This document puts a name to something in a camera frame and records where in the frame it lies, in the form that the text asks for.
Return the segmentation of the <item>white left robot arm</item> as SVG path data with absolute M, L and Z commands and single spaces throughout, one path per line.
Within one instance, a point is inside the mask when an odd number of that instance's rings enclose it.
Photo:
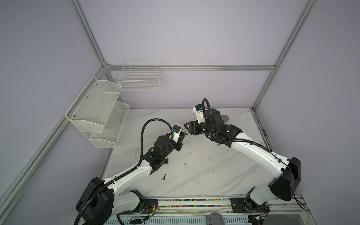
M 144 152 L 144 133 L 147 125 L 151 122 L 166 124 L 170 128 L 170 132 L 159 136 L 154 145 Z M 126 195 L 123 194 L 123 191 L 161 168 L 170 153 L 182 149 L 182 142 L 186 135 L 184 127 L 180 125 L 171 126 L 160 118 L 148 120 L 143 125 L 140 134 L 138 163 L 117 175 L 105 179 L 99 177 L 92 179 L 76 204 L 78 215 L 74 224 L 79 224 L 83 219 L 87 225 L 103 225 L 114 214 L 126 211 L 142 212 L 145 197 L 137 190 L 130 191 Z

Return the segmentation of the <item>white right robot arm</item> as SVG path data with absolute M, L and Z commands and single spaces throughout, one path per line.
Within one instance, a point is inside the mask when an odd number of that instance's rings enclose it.
M 264 203 L 280 199 L 291 201 L 301 179 L 301 161 L 288 159 L 255 142 L 235 125 L 225 124 L 220 112 L 202 105 L 193 107 L 196 120 L 185 124 L 191 135 L 204 134 L 211 141 L 235 149 L 265 168 L 273 178 L 259 187 L 253 187 L 243 200 L 243 209 L 255 212 Z

